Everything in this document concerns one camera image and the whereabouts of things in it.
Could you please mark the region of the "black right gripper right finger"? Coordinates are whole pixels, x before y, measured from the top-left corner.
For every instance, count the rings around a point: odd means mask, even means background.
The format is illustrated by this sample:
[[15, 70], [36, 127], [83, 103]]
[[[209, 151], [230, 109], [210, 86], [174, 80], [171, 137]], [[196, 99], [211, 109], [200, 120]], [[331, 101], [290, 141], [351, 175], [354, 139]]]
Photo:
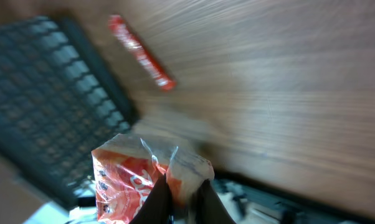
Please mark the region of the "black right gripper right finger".
[[205, 180], [196, 192], [197, 224], [235, 224], [209, 180]]

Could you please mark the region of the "red Nescafe coffee stick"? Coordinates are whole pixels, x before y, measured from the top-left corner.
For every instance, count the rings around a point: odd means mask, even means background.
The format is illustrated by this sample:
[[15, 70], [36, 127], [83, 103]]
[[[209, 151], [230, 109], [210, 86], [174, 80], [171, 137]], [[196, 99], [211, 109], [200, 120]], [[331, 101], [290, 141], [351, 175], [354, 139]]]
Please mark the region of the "red Nescafe coffee stick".
[[160, 89], [169, 91], [176, 86], [176, 81], [166, 73], [120, 15], [111, 15], [108, 26], [121, 45], [134, 56]]

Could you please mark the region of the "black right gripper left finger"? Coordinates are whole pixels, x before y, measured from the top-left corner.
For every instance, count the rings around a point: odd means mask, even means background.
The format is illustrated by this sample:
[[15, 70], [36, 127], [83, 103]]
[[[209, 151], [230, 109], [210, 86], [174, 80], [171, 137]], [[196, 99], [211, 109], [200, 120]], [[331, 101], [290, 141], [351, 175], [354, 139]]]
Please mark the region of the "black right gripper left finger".
[[167, 224], [172, 204], [172, 195], [166, 176], [162, 175], [130, 224]]

